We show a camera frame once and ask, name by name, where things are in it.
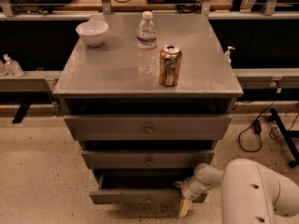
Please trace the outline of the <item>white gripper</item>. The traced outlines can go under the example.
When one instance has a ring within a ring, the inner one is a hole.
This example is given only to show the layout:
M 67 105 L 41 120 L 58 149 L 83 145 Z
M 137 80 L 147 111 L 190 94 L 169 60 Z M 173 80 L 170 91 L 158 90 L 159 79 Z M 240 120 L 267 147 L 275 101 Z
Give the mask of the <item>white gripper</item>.
M 206 189 L 206 185 L 198 181 L 194 176 L 182 181 L 175 181 L 173 185 L 181 189 L 181 194 L 185 199 L 180 200 L 179 217 L 186 217 L 192 208 L 192 201 L 196 200 Z

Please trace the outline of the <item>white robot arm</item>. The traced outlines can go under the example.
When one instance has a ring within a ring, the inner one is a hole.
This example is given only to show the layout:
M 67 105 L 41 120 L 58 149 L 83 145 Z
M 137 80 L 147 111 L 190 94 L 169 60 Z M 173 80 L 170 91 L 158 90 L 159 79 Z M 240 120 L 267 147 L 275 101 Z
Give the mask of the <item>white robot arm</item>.
M 236 159 L 223 170 L 199 163 L 193 175 L 174 185 L 181 191 L 179 214 L 193 201 L 221 187 L 222 224 L 277 224 L 276 217 L 299 214 L 299 186 L 256 161 Z

